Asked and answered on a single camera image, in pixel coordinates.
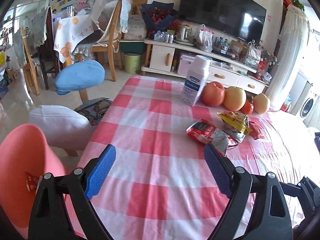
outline blue cushion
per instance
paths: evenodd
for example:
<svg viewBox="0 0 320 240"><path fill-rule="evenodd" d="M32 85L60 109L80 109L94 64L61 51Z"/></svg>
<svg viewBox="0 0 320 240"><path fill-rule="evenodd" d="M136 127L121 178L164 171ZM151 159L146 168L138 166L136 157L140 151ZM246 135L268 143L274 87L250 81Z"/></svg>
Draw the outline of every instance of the blue cushion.
<svg viewBox="0 0 320 240"><path fill-rule="evenodd" d="M57 75L57 94L62 96L72 91L98 86L104 81L104 77L103 66L95 60L74 63Z"/></svg>

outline metal screw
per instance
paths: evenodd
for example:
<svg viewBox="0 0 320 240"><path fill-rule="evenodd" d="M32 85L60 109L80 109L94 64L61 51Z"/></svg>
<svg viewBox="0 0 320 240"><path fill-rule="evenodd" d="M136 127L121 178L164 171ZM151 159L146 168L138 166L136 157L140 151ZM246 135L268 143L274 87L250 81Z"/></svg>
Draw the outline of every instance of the metal screw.
<svg viewBox="0 0 320 240"><path fill-rule="evenodd" d="M77 168L77 169L75 169L74 174L80 175L82 173L82 171L83 170L81 168Z"/></svg>
<svg viewBox="0 0 320 240"><path fill-rule="evenodd" d="M242 167L236 167L236 172L242 174L242 173L244 173L244 168L242 168Z"/></svg>
<svg viewBox="0 0 320 240"><path fill-rule="evenodd" d="M45 179L50 179L50 178L51 178L51 173L46 173L46 174L44 175L44 178L45 178Z"/></svg>
<svg viewBox="0 0 320 240"><path fill-rule="evenodd" d="M273 172L268 172L268 176L269 178L272 178L272 179L276 177L276 175Z"/></svg>

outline white bottle cap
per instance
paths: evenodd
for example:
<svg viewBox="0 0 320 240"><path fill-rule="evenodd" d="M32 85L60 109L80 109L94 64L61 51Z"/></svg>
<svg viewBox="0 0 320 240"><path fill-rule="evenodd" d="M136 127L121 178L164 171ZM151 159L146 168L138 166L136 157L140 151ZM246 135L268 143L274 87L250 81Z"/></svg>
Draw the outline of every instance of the white bottle cap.
<svg viewBox="0 0 320 240"><path fill-rule="evenodd" d="M207 57L197 55L193 62L194 68L209 68L211 60Z"/></svg>

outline pink storage box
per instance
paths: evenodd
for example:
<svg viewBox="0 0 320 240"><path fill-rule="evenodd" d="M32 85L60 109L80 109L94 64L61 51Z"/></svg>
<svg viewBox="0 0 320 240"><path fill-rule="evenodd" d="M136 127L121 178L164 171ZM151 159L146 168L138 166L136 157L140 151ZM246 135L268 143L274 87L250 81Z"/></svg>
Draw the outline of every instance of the pink storage box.
<svg viewBox="0 0 320 240"><path fill-rule="evenodd" d="M191 64L194 62L196 54L182 52L180 55L180 62L178 66L178 74L187 75Z"/></svg>

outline drawer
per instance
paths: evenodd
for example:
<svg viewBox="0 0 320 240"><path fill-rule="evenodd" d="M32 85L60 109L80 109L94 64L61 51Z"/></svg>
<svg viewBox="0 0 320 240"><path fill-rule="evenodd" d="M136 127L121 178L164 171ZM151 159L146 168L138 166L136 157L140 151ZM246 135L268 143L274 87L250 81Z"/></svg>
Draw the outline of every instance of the drawer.
<svg viewBox="0 0 320 240"><path fill-rule="evenodd" d="M241 77L241 76L236 86L257 95L262 93L265 88L265 86L259 83L258 81L255 81L246 77Z"/></svg>
<svg viewBox="0 0 320 240"><path fill-rule="evenodd" d="M223 85L226 86L236 86L239 80L239 75L231 73L229 71L220 69L220 68L215 68L210 66L209 67L209 76L208 80L209 81L217 81Z"/></svg>
<svg viewBox="0 0 320 240"><path fill-rule="evenodd" d="M153 45L149 67L170 72L173 61L173 54L174 48Z"/></svg>

